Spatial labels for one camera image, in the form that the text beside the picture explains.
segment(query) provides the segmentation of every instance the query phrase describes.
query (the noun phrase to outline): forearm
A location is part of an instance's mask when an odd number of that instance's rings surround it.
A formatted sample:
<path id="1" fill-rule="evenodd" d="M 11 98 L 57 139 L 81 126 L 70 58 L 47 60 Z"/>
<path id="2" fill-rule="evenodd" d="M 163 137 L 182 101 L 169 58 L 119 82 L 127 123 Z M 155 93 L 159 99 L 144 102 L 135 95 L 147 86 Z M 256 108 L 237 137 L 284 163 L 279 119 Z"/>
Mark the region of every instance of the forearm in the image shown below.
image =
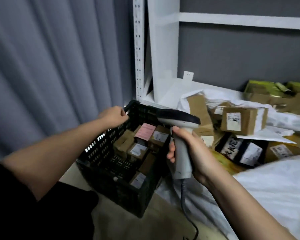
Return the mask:
<path id="1" fill-rule="evenodd" d="M 206 185 L 239 239 L 295 240 L 288 230 L 224 169 L 211 172 Z"/>
<path id="2" fill-rule="evenodd" d="M 106 129 L 102 119 L 85 123 L 18 150 L 4 158 L 2 164 L 40 200 L 87 145 Z"/>

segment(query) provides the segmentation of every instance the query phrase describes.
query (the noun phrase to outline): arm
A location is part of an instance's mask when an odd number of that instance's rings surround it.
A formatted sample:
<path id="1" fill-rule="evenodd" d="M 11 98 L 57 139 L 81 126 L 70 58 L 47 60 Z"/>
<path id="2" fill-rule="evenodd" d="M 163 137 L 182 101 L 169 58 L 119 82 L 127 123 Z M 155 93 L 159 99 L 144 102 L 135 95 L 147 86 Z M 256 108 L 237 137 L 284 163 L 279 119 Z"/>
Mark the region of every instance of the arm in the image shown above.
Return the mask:
<path id="1" fill-rule="evenodd" d="M 98 119 L 18 150 L 1 163 L 40 200 L 89 143 L 100 133 L 121 125 L 128 118 L 122 108 L 108 108 L 99 114 Z"/>
<path id="2" fill-rule="evenodd" d="M 195 178 L 215 198 L 224 216 L 239 239 L 295 240 L 213 157 L 204 142 L 195 134 L 173 127 L 173 132 L 189 145 L 195 165 Z M 175 161 L 175 146 L 170 144 L 167 158 Z"/>

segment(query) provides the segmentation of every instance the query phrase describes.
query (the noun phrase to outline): pink label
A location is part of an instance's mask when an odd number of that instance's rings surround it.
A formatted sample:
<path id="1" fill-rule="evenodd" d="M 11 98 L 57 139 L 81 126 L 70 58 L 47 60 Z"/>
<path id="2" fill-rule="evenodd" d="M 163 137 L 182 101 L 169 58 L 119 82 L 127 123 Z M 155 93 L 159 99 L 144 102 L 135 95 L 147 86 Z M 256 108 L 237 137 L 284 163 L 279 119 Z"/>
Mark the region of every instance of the pink label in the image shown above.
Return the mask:
<path id="1" fill-rule="evenodd" d="M 141 138 L 145 141 L 148 141 L 155 131 L 156 127 L 150 124 L 143 123 L 135 137 Z"/>

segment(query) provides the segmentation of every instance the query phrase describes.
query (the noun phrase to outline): white plastic bag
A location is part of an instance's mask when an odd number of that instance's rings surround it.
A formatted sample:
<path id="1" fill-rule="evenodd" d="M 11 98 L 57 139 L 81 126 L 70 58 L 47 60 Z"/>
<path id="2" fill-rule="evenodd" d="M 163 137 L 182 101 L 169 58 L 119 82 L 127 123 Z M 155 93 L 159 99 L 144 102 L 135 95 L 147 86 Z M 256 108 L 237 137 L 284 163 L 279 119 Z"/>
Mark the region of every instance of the white plastic bag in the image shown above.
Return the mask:
<path id="1" fill-rule="evenodd" d="M 223 101 L 243 107 L 268 107 L 267 125 L 300 132 L 300 116 L 277 113 L 269 104 L 232 99 L 227 93 L 217 90 L 197 90 L 184 94 L 177 109 L 189 113 L 186 98 L 197 93 L 205 95 L 207 106 L 211 109 Z M 300 156 L 269 163 L 238 173 L 234 177 L 281 225 L 300 239 Z M 194 178 L 191 178 L 188 185 L 190 187 L 186 205 L 192 215 L 208 226 L 217 227 L 228 239 L 237 239 L 210 192 Z M 178 205 L 176 193 L 180 197 L 180 184 L 177 180 L 173 182 L 173 187 L 163 183 L 156 193 L 168 202 Z"/>

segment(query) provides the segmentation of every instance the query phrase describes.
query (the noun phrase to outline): gray curtain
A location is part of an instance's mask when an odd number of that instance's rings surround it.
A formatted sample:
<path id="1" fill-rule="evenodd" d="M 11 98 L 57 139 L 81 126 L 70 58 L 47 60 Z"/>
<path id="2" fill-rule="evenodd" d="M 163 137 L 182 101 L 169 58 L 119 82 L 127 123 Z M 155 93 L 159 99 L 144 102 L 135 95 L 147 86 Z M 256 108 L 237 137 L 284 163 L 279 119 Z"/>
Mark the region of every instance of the gray curtain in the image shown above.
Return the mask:
<path id="1" fill-rule="evenodd" d="M 0 158 L 134 96 L 132 0 L 0 0 Z"/>

